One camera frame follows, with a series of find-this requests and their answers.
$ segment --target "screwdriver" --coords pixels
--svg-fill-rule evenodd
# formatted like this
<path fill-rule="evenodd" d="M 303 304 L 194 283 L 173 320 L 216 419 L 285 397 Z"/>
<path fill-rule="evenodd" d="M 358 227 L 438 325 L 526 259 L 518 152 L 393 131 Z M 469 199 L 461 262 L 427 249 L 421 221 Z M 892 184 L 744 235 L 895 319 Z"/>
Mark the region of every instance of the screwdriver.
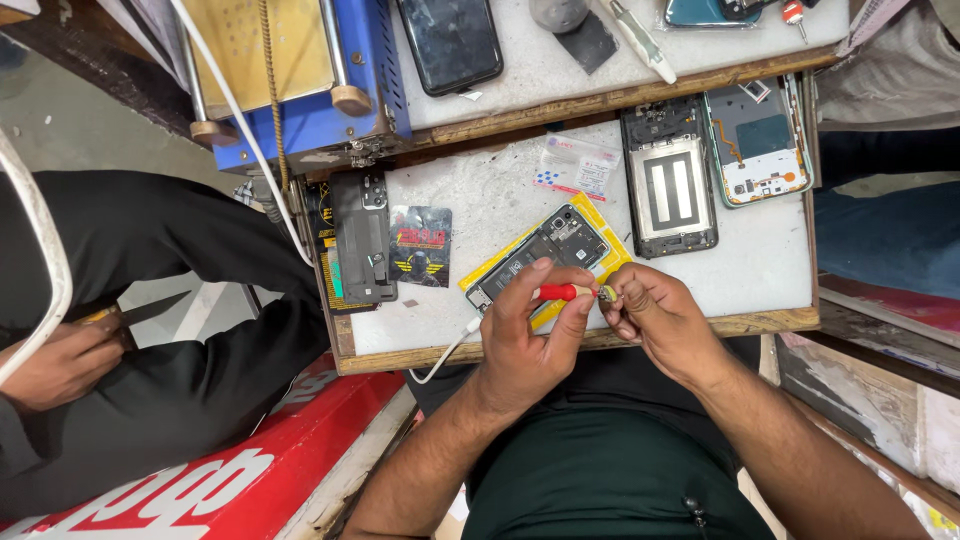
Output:
<path fill-rule="evenodd" d="M 592 295 L 604 302 L 615 302 L 616 292 L 609 285 L 600 285 L 600 290 L 593 290 L 589 287 L 565 283 L 562 285 L 543 284 L 534 291 L 531 300 L 566 300 L 567 302 L 580 296 L 581 294 Z"/>
<path fill-rule="evenodd" d="M 783 4 L 783 22 L 789 25 L 796 25 L 800 29 L 800 37 L 804 39 L 804 44 L 809 44 L 806 40 L 806 30 L 804 30 L 804 7 L 799 0 L 790 0 Z"/>

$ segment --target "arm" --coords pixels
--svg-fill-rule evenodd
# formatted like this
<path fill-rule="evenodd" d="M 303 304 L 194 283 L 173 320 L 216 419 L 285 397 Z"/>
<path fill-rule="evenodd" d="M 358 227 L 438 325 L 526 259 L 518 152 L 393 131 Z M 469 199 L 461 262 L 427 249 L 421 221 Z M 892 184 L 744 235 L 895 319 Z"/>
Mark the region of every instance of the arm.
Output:
<path fill-rule="evenodd" d="M 593 298 L 564 306 L 548 338 L 534 336 L 534 289 L 545 282 L 594 286 L 590 272 L 527 266 L 488 309 L 480 332 L 484 362 L 371 479 L 343 538 L 427 538 L 444 518 L 470 467 L 494 438 L 573 370 Z"/>
<path fill-rule="evenodd" d="M 607 322 L 697 396 L 794 536 L 927 538 L 877 475 L 727 352 L 682 282 L 627 263 L 607 284 L 622 293 L 601 306 Z"/>
<path fill-rule="evenodd" d="M 87 325 L 59 325 L 3 386 L 0 386 L 0 479 L 14 477 L 41 459 L 20 418 L 73 401 L 120 361 L 110 315 Z M 0 365 L 23 344 L 0 351 Z"/>

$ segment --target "white cable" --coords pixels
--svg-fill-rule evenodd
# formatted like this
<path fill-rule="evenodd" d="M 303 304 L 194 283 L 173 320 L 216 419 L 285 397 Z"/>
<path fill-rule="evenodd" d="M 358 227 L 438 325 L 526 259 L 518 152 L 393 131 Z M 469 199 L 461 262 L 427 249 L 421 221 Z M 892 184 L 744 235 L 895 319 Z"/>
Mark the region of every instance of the white cable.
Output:
<path fill-rule="evenodd" d="M 263 169 L 264 176 L 267 177 L 267 184 L 270 185 L 270 190 L 274 193 L 276 206 L 280 209 L 280 215 L 283 216 L 283 223 L 287 225 L 287 231 L 290 232 L 290 237 L 293 239 L 294 245 L 297 246 L 297 251 L 300 252 L 300 256 L 303 258 L 304 262 L 306 262 L 309 266 L 313 266 L 313 261 L 310 260 L 310 257 L 306 254 L 306 252 L 303 250 L 303 246 L 300 244 L 300 236 L 297 235 L 297 230 L 294 228 L 294 223 L 290 220 L 290 212 L 287 210 L 287 205 L 283 201 L 283 196 L 280 194 L 279 188 L 276 187 L 274 172 L 270 170 L 270 166 L 267 165 L 267 159 L 263 157 L 263 152 L 260 151 L 260 146 L 256 143 L 256 139 L 253 138 L 253 133 L 250 131 L 250 125 L 247 123 L 247 118 L 240 110 L 240 106 L 237 105 L 237 100 L 233 97 L 233 92 L 230 91 L 230 88 L 227 85 L 227 80 L 224 79 L 224 74 L 220 71 L 220 66 L 217 65 L 217 61 L 213 59 L 213 54 L 210 52 L 209 47 L 206 46 L 204 37 L 201 36 L 200 31 L 197 30 L 197 25 L 194 24 L 193 18 L 190 17 L 190 13 L 187 12 L 182 0 L 170 0 L 170 2 L 173 4 L 174 10 L 177 10 L 177 15 L 180 16 L 180 21 L 183 23 L 183 26 L 186 27 L 187 34 L 189 34 L 190 38 L 193 39 L 193 42 L 200 50 L 201 56 L 204 57 L 206 64 L 210 67 L 210 71 L 213 73 L 213 78 L 217 80 L 217 86 L 220 87 L 220 91 L 223 92 L 224 97 L 227 98 L 227 105 L 230 107 L 230 112 L 233 113 L 233 117 L 236 118 L 237 124 L 240 125 L 240 131 L 243 132 L 243 137 L 247 140 L 247 144 L 250 144 L 250 148 L 253 150 L 253 155 L 256 156 L 256 161 L 260 164 L 260 168 Z M 183 46 L 189 47 L 190 44 L 184 43 Z"/>
<path fill-rule="evenodd" d="M 444 354 L 440 357 L 440 359 L 437 360 L 437 363 L 433 364 L 433 369 L 430 370 L 430 373 L 426 374 L 426 377 L 424 377 L 423 379 L 417 377 L 417 374 L 414 373 L 414 370 L 412 369 L 410 370 L 410 376 L 413 377 L 414 380 L 416 382 L 419 382 L 420 384 L 427 384 L 431 379 L 433 379 L 433 374 L 437 373 L 437 370 L 440 369 L 440 366 L 444 365 L 444 362 L 446 362 L 446 358 L 450 356 L 457 349 L 457 347 L 459 347 L 460 344 L 464 342 L 465 339 L 467 339 L 468 337 L 470 337 L 471 334 L 473 334 L 475 331 L 480 329 L 480 321 L 481 321 L 480 317 L 474 317 L 474 319 L 469 322 L 467 327 L 460 332 L 460 337 L 456 341 L 451 343 L 450 346 L 446 348 L 446 352 L 444 352 Z"/>
<path fill-rule="evenodd" d="M 30 170 L 13 150 L 3 130 L 0 130 L 0 164 L 3 164 L 4 170 L 7 171 L 7 176 L 20 198 L 20 203 L 27 212 L 27 219 L 34 230 L 36 243 L 40 246 L 43 262 L 46 263 L 47 274 L 50 276 L 50 306 L 47 307 L 47 312 L 30 337 L 0 367 L 0 386 L 2 386 L 10 375 L 47 341 L 63 320 L 63 315 L 70 308 L 70 300 L 73 298 L 73 279 L 70 276 L 70 264 L 67 262 L 63 243 L 57 233 L 54 218 L 50 215 L 50 209 L 47 208 L 47 203 L 36 186 L 34 175 L 30 174 Z"/>

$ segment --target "small screwdriver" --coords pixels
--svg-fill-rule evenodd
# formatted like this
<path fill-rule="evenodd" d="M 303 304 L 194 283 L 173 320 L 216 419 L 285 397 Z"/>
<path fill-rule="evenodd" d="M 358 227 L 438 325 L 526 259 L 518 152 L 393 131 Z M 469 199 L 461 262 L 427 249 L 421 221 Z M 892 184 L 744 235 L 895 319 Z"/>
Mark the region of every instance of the small screwdriver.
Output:
<path fill-rule="evenodd" d="M 566 300 L 569 302 L 581 294 L 592 295 L 604 302 L 616 301 L 616 292 L 609 285 L 600 285 L 600 290 L 593 290 L 573 283 L 563 285 L 543 284 L 534 291 L 531 300 Z"/>
<path fill-rule="evenodd" d="M 783 22 L 789 25 L 796 25 L 800 29 L 800 37 L 804 39 L 804 44 L 809 44 L 806 40 L 806 30 L 804 30 L 804 7 L 799 0 L 790 0 L 783 4 Z"/>

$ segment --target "white pen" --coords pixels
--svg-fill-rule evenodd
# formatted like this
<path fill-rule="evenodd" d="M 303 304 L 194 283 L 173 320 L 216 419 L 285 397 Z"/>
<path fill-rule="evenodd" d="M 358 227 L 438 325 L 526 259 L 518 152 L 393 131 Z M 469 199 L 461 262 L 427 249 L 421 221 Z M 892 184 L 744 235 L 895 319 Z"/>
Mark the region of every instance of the white pen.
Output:
<path fill-rule="evenodd" d="M 640 21 L 636 20 L 634 14 L 624 9 L 617 0 L 600 0 L 600 2 L 610 8 L 609 11 L 616 17 L 617 26 L 620 27 L 630 47 L 643 60 L 643 63 L 659 73 L 668 85 L 676 83 L 677 75 L 667 63 L 663 51 L 654 41 L 654 37 L 647 32 L 646 28 L 643 28 Z"/>

